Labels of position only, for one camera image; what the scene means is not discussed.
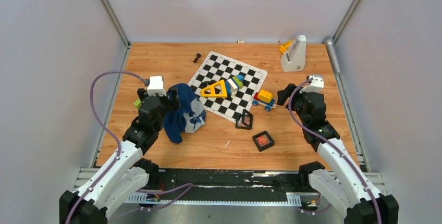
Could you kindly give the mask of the blue t-shirt garment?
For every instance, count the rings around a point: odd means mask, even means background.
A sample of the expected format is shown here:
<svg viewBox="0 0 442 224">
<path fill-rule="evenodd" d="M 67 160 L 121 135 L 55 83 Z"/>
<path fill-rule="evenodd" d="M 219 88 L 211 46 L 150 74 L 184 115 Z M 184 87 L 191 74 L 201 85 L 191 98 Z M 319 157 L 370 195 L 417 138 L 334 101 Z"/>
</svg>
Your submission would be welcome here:
<svg viewBox="0 0 442 224">
<path fill-rule="evenodd" d="M 181 134 L 195 133 L 206 124 L 206 111 L 190 86 L 179 83 L 169 88 L 169 98 L 177 98 L 179 106 L 165 114 L 164 130 L 173 143 L 182 142 Z"/>
</svg>

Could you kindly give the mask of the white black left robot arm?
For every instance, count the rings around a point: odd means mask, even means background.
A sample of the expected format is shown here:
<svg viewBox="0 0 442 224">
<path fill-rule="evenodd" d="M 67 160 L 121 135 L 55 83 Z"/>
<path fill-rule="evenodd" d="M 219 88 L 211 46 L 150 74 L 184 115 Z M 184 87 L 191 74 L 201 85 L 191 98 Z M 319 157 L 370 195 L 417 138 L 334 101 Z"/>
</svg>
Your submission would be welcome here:
<svg viewBox="0 0 442 224">
<path fill-rule="evenodd" d="M 134 118 L 108 161 L 75 192 L 59 199 L 60 223 L 108 223 L 113 213 L 136 190 L 154 189 L 159 174 L 143 158 L 163 128 L 165 115 L 180 106 L 177 89 L 162 94 L 146 90 Z"/>
</svg>

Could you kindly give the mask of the black square display box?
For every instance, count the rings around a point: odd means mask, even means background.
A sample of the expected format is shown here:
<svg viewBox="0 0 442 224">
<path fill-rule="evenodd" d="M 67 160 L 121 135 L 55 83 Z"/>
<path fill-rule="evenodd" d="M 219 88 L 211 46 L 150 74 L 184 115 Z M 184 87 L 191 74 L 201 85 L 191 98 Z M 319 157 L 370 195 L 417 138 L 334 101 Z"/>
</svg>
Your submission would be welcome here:
<svg viewBox="0 0 442 224">
<path fill-rule="evenodd" d="M 251 130 L 253 128 L 253 115 L 246 109 L 241 114 L 235 115 L 235 128 Z"/>
</svg>

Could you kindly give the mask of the red leaf brooch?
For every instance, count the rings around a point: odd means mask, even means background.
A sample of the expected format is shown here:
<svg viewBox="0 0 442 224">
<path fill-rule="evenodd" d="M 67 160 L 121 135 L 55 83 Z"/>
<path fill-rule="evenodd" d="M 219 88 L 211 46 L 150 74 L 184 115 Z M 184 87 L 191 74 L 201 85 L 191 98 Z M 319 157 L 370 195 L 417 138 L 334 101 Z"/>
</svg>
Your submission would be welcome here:
<svg viewBox="0 0 442 224">
<path fill-rule="evenodd" d="M 265 146 L 269 143 L 269 139 L 266 136 L 260 136 L 257 138 L 257 141 L 260 146 Z"/>
</svg>

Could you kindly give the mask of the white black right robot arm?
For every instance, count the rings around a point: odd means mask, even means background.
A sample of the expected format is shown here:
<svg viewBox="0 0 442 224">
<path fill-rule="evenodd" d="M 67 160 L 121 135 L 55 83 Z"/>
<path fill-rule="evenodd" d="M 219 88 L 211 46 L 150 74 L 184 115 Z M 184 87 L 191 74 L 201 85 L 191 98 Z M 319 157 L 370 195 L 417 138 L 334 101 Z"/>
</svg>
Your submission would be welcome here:
<svg viewBox="0 0 442 224">
<path fill-rule="evenodd" d="M 335 128 L 326 119 L 324 95 L 306 86 L 288 84 L 277 92 L 277 104 L 286 106 L 302 128 L 303 136 L 331 167 L 331 175 L 318 161 L 299 167 L 298 186 L 321 193 L 344 223 L 398 223 L 399 204 L 382 193 L 351 158 Z"/>
</svg>

